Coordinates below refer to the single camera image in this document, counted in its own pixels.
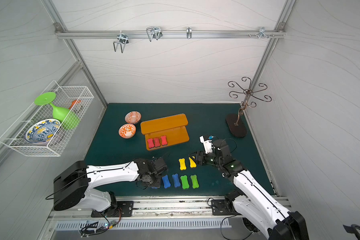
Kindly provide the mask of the red eraser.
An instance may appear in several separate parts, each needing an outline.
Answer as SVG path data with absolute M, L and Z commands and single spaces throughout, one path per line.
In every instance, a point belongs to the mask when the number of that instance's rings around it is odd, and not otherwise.
M 161 145 L 162 146 L 167 146 L 168 145 L 167 136 L 160 136 L 160 140 L 161 140 Z
M 147 139 L 147 143 L 148 143 L 148 149 L 152 149 L 155 147 L 155 143 L 153 139 Z
M 155 148 L 159 148 L 161 146 L 160 138 L 154 138 L 154 146 Z

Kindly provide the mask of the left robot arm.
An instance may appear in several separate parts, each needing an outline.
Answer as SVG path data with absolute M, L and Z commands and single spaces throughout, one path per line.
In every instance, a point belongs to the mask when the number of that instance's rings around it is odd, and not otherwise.
M 107 212 L 116 207 L 115 194 L 99 191 L 97 187 L 119 182 L 142 182 L 149 188 L 159 188 L 167 170 L 163 157 L 153 160 L 137 158 L 125 164 L 109 166 L 93 166 L 77 161 L 53 181 L 53 210 L 78 207 Z

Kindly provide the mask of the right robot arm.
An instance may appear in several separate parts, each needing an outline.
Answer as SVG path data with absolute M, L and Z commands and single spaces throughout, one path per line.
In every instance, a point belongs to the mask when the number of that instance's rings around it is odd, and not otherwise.
M 237 190 L 226 196 L 230 211 L 242 215 L 250 226 L 269 240 L 308 240 L 304 217 L 291 212 L 273 198 L 252 176 L 250 171 L 231 154 L 197 151 L 190 154 L 197 165 L 212 165 L 229 179 Z

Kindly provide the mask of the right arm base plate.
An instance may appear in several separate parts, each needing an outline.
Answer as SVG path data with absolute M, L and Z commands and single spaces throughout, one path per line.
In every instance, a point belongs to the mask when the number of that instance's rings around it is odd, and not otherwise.
M 208 205 L 211 207 L 214 216 L 233 216 L 237 214 L 233 206 L 226 200 L 210 198 L 208 199 Z

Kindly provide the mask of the blue eraser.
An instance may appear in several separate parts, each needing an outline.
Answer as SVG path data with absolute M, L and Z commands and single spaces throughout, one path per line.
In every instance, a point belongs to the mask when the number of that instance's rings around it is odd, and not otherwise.
M 180 187 L 181 183 L 180 183 L 179 175 L 178 174 L 173 174 L 172 178 L 173 178 L 173 181 L 174 181 L 174 187 L 175 188 Z
M 171 183 L 170 183 L 170 181 L 169 181 L 168 175 L 163 176 L 163 177 L 162 177 L 162 181 L 163 181 L 163 185 L 164 185 L 164 188 L 165 188 L 165 189 L 171 187 Z

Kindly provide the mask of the wooden two-tier shelf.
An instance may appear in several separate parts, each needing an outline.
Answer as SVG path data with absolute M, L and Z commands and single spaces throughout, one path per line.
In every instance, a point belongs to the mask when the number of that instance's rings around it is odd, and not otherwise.
M 185 114 L 178 114 L 141 122 L 141 133 L 145 137 L 146 149 L 148 151 L 153 151 L 188 142 L 190 140 L 186 128 L 188 123 L 189 122 Z M 160 136 L 167 136 L 168 145 L 161 145 L 159 148 L 154 147 L 152 149 L 148 149 L 147 139 L 160 138 Z

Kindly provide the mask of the yellow eraser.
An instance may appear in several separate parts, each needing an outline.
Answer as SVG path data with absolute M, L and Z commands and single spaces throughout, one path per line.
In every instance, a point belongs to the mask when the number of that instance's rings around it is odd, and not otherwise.
M 179 164 L 180 164 L 180 170 L 181 170 L 181 171 L 184 171 L 184 170 L 187 169 L 186 162 L 185 162 L 185 159 L 184 159 L 184 158 L 179 159 Z
M 194 158 L 189 157 L 189 161 L 190 161 L 190 168 L 196 168 L 197 167 L 197 164 L 196 164 Z

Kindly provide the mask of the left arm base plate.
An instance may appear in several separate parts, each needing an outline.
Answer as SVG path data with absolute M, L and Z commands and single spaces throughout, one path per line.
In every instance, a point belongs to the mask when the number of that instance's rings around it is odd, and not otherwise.
M 92 211 L 92 218 L 119 218 L 119 217 L 131 217 L 134 208 L 133 201 L 118 201 L 111 203 L 111 206 L 103 212 Z

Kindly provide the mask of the green eraser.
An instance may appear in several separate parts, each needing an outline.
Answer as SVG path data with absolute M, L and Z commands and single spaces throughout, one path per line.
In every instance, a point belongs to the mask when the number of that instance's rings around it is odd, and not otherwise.
M 182 188 L 183 190 L 187 190 L 190 188 L 190 185 L 189 185 L 189 181 L 188 181 L 188 176 L 187 175 L 183 175 L 180 177 L 181 179 L 181 183 L 182 183 Z
M 199 182 L 198 182 L 197 175 L 191 175 L 190 178 L 191 178 L 191 181 L 192 181 L 192 187 L 193 187 L 193 189 L 199 188 L 200 185 L 199 185 Z

